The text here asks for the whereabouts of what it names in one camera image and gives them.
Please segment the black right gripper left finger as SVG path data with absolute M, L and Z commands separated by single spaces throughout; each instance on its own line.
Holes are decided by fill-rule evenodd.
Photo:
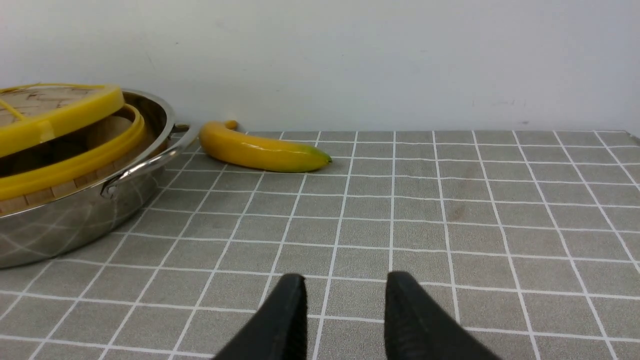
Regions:
M 306 360 L 307 289 L 304 276 L 287 273 L 215 360 Z

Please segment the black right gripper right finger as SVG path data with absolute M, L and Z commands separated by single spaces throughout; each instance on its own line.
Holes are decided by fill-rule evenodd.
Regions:
M 387 275 L 384 347 L 389 360 L 498 360 L 406 271 Z

